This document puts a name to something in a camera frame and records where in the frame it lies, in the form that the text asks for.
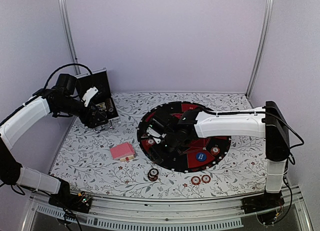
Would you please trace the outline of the orange chip sector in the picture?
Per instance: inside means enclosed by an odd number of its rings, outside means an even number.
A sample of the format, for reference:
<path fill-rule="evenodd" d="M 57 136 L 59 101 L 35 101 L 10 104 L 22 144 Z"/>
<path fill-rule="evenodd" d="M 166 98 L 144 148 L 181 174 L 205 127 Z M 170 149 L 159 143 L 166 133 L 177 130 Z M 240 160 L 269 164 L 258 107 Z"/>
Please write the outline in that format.
<path fill-rule="evenodd" d="M 153 144 L 155 143 L 155 141 L 154 141 L 153 139 L 148 139 L 148 140 L 147 140 L 147 143 L 148 143 L 149 145 L 153 145 Z"/>
<path fill-rule="evenodd" d="M 210 153 L 213 156 L 217 156 L 220 153 L 220 149 L 217 146 L 214 146 L 210 149 Z"/>

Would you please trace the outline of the blue small blind button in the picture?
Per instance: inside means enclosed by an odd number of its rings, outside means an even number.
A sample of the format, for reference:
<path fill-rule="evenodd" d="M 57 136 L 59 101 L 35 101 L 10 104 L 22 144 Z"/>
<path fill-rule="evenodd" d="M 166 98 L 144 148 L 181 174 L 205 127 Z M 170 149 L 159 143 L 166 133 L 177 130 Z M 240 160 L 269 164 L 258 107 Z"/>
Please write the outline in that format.
<path fill-rule="evenodd" d="M 207 159 L 207 155 L 204 152 L 199 152 L 196 154 L 196 160 L 199 162 L 204 162 Z"/>

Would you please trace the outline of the orange chip stack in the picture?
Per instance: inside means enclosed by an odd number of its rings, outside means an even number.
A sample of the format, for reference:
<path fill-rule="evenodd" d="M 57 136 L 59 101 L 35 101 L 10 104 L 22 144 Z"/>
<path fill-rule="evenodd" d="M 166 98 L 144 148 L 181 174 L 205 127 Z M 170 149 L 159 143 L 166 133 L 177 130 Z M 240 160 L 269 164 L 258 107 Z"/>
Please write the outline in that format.
<path fill-rule="evenodd" d="M 201 178 L 198 176 L 193 176 L 190 181 L 193 185 L 197 186 L 201 183 Z"/>

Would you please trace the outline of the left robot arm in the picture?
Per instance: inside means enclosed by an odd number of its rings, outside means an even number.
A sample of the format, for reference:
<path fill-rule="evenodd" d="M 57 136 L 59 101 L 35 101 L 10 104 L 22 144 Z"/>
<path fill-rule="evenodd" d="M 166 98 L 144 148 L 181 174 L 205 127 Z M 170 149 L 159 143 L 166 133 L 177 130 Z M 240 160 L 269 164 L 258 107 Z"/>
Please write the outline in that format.
<path fill-rule="evenodd" d="M 19 189 L 26 188 L 49 197 L 49 204 L 60 207 L 65 212 L 89 213 L 92 197 L 84 191 L 72 193 L 68 181 L 55 177 L 18 162 L 12 149 L 22 137 L 39 127 L 39 122 L 49 115 L 54 118 L 77 117 L 81 123 L 95 129 L 108 123 L 108 115 L 94 104 L 98 88 L 94 85 L 94 74 L 84 64 L 68 63 L 58 67 L 49 76 L 68 67 L 81 67 L 87 70 L 89 85 L 86 91 L 74 95 L 77 77 L 60 73 L 56 84 L 49 88 L 47 80 L 44 87 L 0 123 L 0 180 L 3 185 Z"/>

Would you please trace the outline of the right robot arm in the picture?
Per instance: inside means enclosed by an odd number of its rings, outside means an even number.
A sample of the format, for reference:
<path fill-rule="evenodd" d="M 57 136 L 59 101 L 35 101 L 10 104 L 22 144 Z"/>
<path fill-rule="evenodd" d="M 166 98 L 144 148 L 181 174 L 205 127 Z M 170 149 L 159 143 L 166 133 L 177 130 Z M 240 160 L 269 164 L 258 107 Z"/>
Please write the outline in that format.
<path fill-rule="evenodd" d="M 257 213 L 264 226 L 277 224 L 289 212 L 281 187 L 288 163 L 294 163 L 288 125 L 277 104 L 240 111 L 213 111 L 198 103 L 173 101 L 147 112 L 138 124 L 138 143 L 156 165 L 194 173 L 217 165 L 228 153 L 233 136 L 263 138 L 267 173 L 264 192 L 243 198 L 246 214 Z"/>

